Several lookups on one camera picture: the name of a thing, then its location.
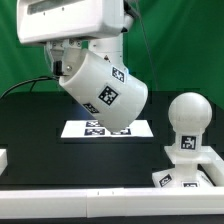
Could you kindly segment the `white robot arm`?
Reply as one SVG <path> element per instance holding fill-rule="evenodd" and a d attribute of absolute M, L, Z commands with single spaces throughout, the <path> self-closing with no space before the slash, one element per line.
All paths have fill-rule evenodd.
<path fill-rule="evenodd" d="M 88 49 L 123 64 L 123 35 L 138 16 L 129 0 L 17 0 L 17 34 L 25 45 L 43 45 L 52 73 L 60 77 L 63 51 L 88 43 Z"/>

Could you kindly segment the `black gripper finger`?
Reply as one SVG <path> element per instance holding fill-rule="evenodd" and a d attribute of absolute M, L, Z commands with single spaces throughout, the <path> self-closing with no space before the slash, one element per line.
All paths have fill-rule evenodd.
<path fill-rule="evenodd" d="M 72 71 L 72 66 L 65 63 L 64 54 L 68 48 L 66 41 L 51 42 L 49 47 L 49 58 L 51 70 L 55 76 L 67 76 Z"/>

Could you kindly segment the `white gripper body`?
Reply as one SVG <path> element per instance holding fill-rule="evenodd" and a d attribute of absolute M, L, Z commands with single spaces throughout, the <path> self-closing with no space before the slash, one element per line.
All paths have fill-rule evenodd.
<path fill-rule="evenodd" d="M 22 44 L 101 39 L 117 36 L 123 28 L 123 0 L 17 0 Z"/>

